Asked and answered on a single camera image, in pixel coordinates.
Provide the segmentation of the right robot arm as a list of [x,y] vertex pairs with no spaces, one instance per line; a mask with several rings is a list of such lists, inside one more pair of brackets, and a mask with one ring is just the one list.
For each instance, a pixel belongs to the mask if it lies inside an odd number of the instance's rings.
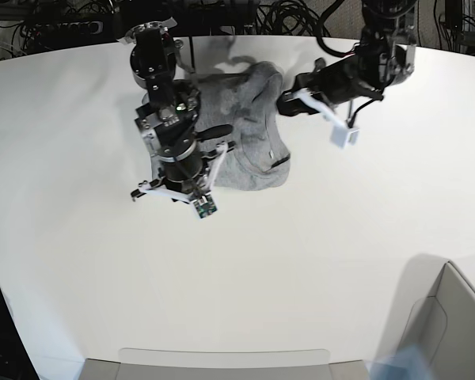
[[201,93],[195,70],[182,62],[182,42],[169,34],[175,21],[150,21],[131,28],[124,40],[135,46],[130,55],[136,83],[146,91],[135,111],[135,125],[158,172],[131,192],[166,196],[193,208],[200,218],[216,212],[211,191],[234,148],[225,142],[233,128],[221,124],[196,130]]

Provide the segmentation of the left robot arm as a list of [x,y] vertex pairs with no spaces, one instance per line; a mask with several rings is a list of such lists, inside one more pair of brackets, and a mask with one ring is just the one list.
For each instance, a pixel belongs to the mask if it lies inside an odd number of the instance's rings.
[[[333,110],[359,97],[368,104],[382,101],[385,89],[404,82],[414,71],[416,37],[412,12],[415,1],[362,1],[364,26],[357,44],[349,51],[330,48],[322,36],[327,19],[342,5],[333,2],[318,18],[315,37],[321,50],[338,58],[330,65],[319,59],[312,71],[298,74],[294,85],[276,102],[282,116],[316,114],[316,105]],[[300,99],[306,91],[308,101]]]

